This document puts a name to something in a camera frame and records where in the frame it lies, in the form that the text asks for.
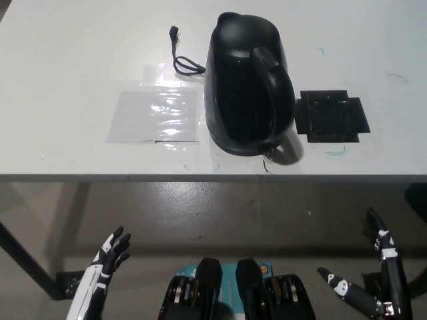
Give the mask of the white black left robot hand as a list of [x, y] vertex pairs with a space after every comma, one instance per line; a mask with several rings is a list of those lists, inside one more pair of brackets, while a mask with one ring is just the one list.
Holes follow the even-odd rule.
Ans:
[[131, 235], [124, 235], [123, 230], [119, 227], [109, 235], [85, 270], [67, 314], [68, 320], [102, 318], [113, 274], [129, 258]]

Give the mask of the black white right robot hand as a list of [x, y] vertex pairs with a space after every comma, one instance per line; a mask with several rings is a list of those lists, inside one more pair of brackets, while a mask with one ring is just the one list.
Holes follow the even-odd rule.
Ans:
[[380, 277], [379, 294], [369, 293], [367, 289], [337, 276], [325, 267], [318, 267], [318, 273], [339, 299], [370, 319], [412, 319], [412, 305], [402, 259], [390, 230], [373, 208], [366, 212], [364, 232], [379, 255], [381, 272], [367, 275]]

